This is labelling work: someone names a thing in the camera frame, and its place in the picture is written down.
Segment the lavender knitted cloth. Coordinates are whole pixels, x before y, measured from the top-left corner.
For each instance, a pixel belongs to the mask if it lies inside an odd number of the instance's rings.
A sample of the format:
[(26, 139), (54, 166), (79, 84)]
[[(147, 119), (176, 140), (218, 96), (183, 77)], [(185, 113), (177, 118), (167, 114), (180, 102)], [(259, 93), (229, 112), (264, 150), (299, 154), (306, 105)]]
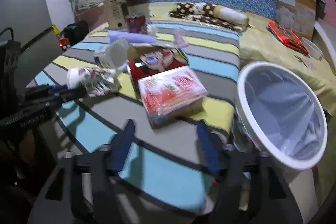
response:
[(111, 30), (108, 31), (108, 38), (111, 44), (120, 38), (125, 38), (129, 44), (134, 43), (155, 44), (157, 42), (156, 37), (151, 35), (129, 33), (123, 31), (111, 31)]

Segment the red soda can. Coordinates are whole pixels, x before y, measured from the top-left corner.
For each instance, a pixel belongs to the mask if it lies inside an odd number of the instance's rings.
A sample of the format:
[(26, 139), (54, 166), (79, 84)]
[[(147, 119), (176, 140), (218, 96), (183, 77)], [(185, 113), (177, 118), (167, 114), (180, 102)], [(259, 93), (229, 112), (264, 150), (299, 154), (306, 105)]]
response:
[(134, 34), (144, 34), (145, 33), (145, 16), (141, 13), (131, 14), (125, 17), (125, 22), (127, 30)]

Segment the cream brown tumbler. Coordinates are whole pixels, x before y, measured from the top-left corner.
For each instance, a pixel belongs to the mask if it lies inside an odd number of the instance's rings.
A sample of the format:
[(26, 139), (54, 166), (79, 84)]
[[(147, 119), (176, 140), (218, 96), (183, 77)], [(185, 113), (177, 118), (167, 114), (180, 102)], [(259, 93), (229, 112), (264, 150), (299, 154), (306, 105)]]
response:
[(126, 0), (129, 15), (143, 14), (146, 19), (150, 18), (149, 0)]

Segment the red plaid folded cloth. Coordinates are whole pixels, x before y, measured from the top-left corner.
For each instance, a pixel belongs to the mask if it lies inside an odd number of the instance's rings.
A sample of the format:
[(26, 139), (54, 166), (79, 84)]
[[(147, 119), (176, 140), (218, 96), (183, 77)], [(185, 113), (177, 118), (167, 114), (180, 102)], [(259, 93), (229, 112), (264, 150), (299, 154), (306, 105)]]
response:
[(266, 28), (282, 45), (303, 55), (309, 56), (309, 51), (306, 46), (303, 45), (293, 31), (272, 21), (268, 22)]

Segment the crumpled white tissue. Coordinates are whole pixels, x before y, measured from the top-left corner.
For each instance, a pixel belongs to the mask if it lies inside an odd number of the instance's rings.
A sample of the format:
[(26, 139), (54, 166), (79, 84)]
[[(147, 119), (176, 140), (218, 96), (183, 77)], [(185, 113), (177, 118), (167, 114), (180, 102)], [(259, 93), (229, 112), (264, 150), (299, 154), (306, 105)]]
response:
[(156, 36), (156, 34), (158, 33), (158, 28), (153, 24), (147, 24), (146, 33), (151, 36)]

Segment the grey refrigerator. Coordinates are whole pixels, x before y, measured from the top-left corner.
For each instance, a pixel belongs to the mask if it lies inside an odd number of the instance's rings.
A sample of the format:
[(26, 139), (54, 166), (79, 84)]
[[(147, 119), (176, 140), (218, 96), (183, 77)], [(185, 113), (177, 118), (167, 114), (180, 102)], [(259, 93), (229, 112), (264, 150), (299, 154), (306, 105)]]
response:
[[(1, 0), (1, 30), (12, 27), (21, 46), (52, 26), (46, 0)], [(15, 87), (24, 89), (51, 61), (62, 54), (53, 31), (26, 50), (15, 70)]]

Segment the white blue yogurt cup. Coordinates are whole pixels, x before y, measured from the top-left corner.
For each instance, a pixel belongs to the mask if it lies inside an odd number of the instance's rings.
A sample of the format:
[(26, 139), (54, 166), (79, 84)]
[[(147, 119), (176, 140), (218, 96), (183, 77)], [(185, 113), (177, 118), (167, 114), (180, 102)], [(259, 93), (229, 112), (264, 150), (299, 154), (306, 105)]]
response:
[(129, 44), (121, 37), (107, 47), (94, 51), (93, 58), (97, 65), (103, 68), (123, 71), (127, 66), (127, 51)]

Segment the red toy car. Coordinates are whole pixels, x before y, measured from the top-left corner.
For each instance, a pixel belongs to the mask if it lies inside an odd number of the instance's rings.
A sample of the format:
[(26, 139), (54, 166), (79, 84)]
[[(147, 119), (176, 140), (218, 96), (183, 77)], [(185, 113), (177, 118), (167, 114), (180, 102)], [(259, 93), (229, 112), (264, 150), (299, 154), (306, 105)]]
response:
[(71, 48), (71, 44), (69, 42), (69, 40), (65, 37), (61, 37), (60, 39), (58, 39), (59, 42), (59, 46), (62, 49), (63, 52), (67, 51), (68, 49)]

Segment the red cartoon snack box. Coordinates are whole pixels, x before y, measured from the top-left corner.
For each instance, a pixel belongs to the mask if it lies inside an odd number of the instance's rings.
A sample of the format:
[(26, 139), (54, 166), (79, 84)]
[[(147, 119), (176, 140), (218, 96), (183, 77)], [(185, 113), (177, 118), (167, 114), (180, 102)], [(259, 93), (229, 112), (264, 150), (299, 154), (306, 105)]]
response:
[(127, 72), (136, 91), (140, 79), (189, 65), (186, 54), (180, 48), (141, 45), (131, 46), (128, 53)]

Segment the brown paper bag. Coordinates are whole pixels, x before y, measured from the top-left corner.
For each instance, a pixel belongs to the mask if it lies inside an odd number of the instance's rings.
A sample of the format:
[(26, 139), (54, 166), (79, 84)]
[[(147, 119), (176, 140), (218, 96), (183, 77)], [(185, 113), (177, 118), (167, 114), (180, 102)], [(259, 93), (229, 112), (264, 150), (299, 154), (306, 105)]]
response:
[(322, 0), (276, 0), (276, 22), (311, 40), (315, 22), (325, 16), (325, 6)]

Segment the cream electric kettle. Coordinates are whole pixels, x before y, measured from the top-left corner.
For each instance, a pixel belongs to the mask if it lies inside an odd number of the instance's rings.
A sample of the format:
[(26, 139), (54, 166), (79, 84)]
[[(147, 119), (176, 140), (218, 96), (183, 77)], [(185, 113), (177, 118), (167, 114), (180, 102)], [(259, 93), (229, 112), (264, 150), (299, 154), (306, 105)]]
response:
[(125, 16), (128, 14), (126, 0), (103, 0), (103, 4), (109, 29), (125, 28)]

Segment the white round trash bin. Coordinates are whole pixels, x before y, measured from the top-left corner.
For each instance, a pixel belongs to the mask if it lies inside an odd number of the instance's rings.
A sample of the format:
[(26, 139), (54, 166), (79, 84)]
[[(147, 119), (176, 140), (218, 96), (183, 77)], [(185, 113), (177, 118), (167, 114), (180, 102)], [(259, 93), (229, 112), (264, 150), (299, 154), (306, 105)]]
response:
[(314, 91), (280, 65), (255, 61), (239, 73), (236, 113), (242, 131), (282, 168), (306, 170), (321, 160), (327, 121)]

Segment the clear plastic container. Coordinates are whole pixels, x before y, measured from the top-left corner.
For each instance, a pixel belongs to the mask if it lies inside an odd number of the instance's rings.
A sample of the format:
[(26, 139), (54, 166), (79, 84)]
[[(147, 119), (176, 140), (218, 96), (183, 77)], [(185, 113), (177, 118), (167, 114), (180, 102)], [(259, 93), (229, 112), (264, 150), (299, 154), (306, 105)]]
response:
[(301, 38), (301, 41), (303, 45), (306, 47), (306, 49), (309, 52), (309, 55), (317, 60), (320, 60), (322, 58), (322, 51), (319, 49), (318, 46), (316, 46), (313, 42), (306, 38)]

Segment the brown polka dot pillow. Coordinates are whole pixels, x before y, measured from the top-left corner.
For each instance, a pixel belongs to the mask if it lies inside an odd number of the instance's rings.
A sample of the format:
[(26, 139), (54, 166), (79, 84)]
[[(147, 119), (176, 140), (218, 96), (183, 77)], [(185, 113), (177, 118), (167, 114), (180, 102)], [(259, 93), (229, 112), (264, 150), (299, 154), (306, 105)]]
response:
[(224, 27), (236, 32), (244, 32), (249, 26), (246, 14), (210, 2), (176, 3), (169, 16)]

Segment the clear plastic wrapper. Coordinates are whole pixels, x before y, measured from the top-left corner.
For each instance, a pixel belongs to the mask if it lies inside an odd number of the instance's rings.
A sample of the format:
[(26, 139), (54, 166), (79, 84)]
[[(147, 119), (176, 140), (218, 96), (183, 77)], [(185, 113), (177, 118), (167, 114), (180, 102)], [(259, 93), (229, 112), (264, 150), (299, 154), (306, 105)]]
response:
[(173, 43), (177, 48), (186, 48), (189, 46), (189, 42), (186, 40), (185, 30), (176, 28), (173, 30)]

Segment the translucent bin liner bag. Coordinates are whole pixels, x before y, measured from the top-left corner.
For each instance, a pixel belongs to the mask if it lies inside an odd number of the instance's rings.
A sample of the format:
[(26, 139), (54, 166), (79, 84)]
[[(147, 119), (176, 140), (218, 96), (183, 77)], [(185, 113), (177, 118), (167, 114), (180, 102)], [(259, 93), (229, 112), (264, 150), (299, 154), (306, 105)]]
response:
[(296, 160), (315, 156), (322, 140), (321, 123), (301, 85), (267, 69), (247, 76), (245, 93), (255, 120), (278, 150)]

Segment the white patterned paper cup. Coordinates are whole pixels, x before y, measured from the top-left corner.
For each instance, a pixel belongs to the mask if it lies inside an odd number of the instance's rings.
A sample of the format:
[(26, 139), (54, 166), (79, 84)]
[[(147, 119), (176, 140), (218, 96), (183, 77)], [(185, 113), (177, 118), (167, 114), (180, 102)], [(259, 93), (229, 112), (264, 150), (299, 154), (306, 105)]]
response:
[(115, 69), (94, 67), (71, 67), (67, 71), (69, 89), (84, 87), (89, 97), (117, 93), (121, 84)]

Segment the striped mat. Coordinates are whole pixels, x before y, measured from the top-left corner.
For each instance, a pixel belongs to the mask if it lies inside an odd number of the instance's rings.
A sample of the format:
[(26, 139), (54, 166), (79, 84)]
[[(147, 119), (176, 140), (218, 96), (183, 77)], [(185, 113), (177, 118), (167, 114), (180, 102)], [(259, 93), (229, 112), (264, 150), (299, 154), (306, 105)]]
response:
[(75, 69), (101, 72), (95, 53), (109, 49), (125, 62), (118, 91), (64, 104), (56, 116), (78, 147), (91, 152), (135, 122), (136, 138), (120, 178), (152, 203), (181, 214), (210, 205), (212, 177), (201, 162), (197, 122), (221, 137), (234, 117), (239, 74), (237, 32), (195, 22), (157, 20), (155, 35), (98, 30), (54, 59), (34, 78), (64, 84)]

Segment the black bag on floor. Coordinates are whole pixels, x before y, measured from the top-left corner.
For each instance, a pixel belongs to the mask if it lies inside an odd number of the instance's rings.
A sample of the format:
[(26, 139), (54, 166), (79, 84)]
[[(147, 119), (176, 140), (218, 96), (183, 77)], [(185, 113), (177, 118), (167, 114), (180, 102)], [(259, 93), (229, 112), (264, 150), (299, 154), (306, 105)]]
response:
[(81, 42), (88, 33), (88, 23), (85, 20), (69, 24), (63, 29), (64, 37), (68, 39), (71, 46)]

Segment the red tissue pack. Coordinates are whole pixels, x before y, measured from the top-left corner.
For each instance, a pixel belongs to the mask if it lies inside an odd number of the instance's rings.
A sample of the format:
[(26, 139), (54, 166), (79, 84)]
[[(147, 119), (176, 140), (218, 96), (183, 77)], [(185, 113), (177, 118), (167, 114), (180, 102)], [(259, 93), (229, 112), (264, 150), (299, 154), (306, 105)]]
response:
[(160, 127), (176, 117), (199, 112), (209, 94), (189, 66), (140, 79), (138, 89), (154, 127)]

